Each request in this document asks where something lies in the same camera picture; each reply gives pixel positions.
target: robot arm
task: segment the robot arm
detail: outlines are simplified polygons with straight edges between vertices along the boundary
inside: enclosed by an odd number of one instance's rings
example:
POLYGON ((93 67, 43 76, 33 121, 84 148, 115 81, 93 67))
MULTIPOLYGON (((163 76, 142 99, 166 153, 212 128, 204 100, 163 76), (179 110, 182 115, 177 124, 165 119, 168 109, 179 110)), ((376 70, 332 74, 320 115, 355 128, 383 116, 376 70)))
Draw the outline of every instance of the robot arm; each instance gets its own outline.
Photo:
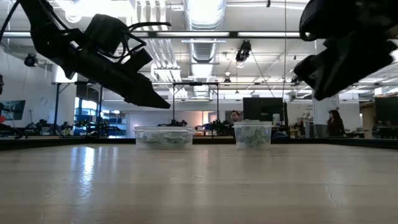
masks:
POLYGON ((310 0, 300 20, 304 41, 326 39, 326 50, 294 69, 322 100, 390 65, 397 49, 396 0, 310 0))
POLYGON ((76 73, 99 83, 121 95, 128 103, 137 106, 170 108, 170 105, 153 89, 152 83, 138 73, 152 58, 144 50, 145 42, 134 37, 131 31, 142 26, 167 25, 168 22, 148 22, 128 27, 120 20, 97 14, 83 33, 79 29, 68 29, 62 24, 47 0, 19 0, 30 25, 30 34, 36 51, 61 66, 68 78, 76 73), (128 49, 128 39, 141 43, 128 49), (128 52, 122 57, 113 56, 120 43, 128 52), (121 64, 124 57, 130 59, 121 64), (108 59, 118 58, 118 62, 108 59))

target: white column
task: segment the white column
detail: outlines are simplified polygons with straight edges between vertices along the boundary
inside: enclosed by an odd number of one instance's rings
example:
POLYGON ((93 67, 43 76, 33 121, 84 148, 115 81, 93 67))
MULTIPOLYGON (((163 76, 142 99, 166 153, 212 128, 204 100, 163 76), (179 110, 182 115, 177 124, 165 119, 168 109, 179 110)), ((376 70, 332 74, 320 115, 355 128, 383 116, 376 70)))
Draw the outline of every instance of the white column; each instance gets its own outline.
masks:
MULTIPOLYGON (((326 49, 323 46, 324 40, 316 40, 315 41, 315 49, 317 54, 324 51, 326 49)), ((329 120, 329 111, 337 110, 339 104, 338 95, 332 96, 330 98, 326 98, 324 100, 318 101, 315 98, 312 98, 313 105, 313 122, 314 124, 324 124, 326 125, 329 120)))

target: air duct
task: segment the air duct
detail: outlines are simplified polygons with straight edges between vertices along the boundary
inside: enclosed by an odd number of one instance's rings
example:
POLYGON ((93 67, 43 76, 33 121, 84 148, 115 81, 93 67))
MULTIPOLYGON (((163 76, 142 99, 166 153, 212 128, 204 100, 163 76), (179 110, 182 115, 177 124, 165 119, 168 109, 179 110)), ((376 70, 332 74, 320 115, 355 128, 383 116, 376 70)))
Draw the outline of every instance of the air duct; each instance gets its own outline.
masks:
MULTIPOLYGON (((184 0, 185 22, 188 30, 220 30, 224 22, 226 0, 184 0)), ((191 43, 191 71, 197 82, 207 82, 213 71, 217 44, 191 43)), ((206 96, 203 86, 194 88, 196 96, 206 96)))

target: plastic container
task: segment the plastic container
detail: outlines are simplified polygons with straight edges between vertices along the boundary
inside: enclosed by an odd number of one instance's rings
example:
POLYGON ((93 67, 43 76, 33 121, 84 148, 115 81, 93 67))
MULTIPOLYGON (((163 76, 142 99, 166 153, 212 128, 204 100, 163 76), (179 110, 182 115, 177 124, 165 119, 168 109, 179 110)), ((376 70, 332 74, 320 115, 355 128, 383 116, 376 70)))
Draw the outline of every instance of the plastic container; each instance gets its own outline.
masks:
POLYGON ((234 123, 234 128, 241 149, 267 149, 271 144, 272 122, 242 121, 234 123))
POLYGON ((135 127, 136 144, 153 149, 181 149, 192 146, 194 128, 135 127))

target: table surface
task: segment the table surface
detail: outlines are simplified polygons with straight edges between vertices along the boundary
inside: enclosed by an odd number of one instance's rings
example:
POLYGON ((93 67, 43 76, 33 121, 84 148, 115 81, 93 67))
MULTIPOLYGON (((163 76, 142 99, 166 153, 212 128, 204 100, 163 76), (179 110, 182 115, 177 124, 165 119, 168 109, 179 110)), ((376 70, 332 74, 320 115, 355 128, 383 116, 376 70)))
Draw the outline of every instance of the table surface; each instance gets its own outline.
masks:
POLYGON ((398 151, 331 145, 0 152, 1 223, 397 223, 398 151))

